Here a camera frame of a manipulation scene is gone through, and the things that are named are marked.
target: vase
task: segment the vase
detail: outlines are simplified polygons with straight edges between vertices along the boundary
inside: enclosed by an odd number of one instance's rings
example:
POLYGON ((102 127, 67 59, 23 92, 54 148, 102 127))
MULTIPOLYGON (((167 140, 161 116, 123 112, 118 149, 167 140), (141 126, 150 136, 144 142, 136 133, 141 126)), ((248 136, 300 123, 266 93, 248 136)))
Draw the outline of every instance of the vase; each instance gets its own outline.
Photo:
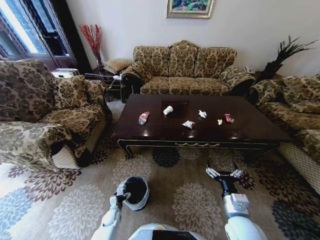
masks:
POLYGON ((100 56, 100 54, 98 54, 97 56, 95 56, 96 57, 96 63, 97 63, 97 68, 98 68, 98 70, 100 71, 100 72, 104 72, 105 71, 105 69, 104 69, 104 64, 102 63, 102 61, 101 61, 101 56, 100 56))
POLYGON ((283 66, 281 63, 276 63, 274 61, 268 62, 267 65, 265 66, 265 69, 261 72, 260 76, 258 79, 255 81, 255 83, 259 83, 262 80, 265 79, 272 79, 275 75, 276 72, 283 66))

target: white box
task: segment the white box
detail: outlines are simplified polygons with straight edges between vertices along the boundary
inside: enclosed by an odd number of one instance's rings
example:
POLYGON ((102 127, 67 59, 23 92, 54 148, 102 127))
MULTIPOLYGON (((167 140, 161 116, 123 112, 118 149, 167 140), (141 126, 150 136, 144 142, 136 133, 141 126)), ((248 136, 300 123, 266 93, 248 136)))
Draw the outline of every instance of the white box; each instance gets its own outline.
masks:
POLYGON ((52 71, 52 74, 56 78, 67 79, 79 75, 79 71, 75 68, 57 68, 56 70, 52 71))

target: white paper cup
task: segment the white paper cup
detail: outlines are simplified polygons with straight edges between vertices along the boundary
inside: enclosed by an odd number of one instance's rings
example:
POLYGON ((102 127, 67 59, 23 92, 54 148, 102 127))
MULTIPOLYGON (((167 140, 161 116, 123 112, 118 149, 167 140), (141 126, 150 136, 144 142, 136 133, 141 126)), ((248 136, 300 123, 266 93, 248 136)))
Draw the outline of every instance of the white paper cup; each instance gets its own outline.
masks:
POLYGON ((171 113, 173 111, 172 106, 168 106, 165 110, 163 110, 164 115, 167 115, 168 113, 171 113))

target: coffee table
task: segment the coffee table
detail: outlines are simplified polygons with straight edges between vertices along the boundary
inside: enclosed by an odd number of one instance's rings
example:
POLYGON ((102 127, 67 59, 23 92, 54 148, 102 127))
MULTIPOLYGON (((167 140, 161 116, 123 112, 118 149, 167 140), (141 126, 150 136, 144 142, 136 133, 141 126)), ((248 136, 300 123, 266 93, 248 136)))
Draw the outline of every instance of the coffee table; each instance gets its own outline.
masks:
POLYGON ((130 95, 112 138, 126 159, 133 157, 130 146, 247 149, 253 158, 291 141, 242 97, 143 94, 130 95), (165 116, 169 105, 173 112, 165 116), (207 117, 201 118, 199 110, 207 117), (140 125, 138 118, 147 111, 147 122, 140 125), (231 114, 234 123, 218 125, 224 114, 231 114), (193 129, 182 125, 187 120, 195 122, 193 129))

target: floral upholstered sofa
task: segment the floral upholstered sofa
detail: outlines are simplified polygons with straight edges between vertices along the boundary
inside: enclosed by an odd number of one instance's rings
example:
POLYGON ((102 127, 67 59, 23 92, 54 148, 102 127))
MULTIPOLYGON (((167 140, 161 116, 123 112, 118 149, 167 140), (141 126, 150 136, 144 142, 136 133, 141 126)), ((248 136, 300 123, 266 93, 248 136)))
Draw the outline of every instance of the floral upholstered sofa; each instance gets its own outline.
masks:
POLYGON ((278 150, 320 194, 320 76, 263 80, 249 101, 294 139, 278 150))
POLYGON ((229 47, 136 46, 134 63, 122 72, 123 88, 134 94, 243 95, 255 79, 232 66, 229 47))
POLYGON ((0 162, 58 172, 91 162, 110 115, 105 84, 55 78, 40 61, 0 61, 0 162))

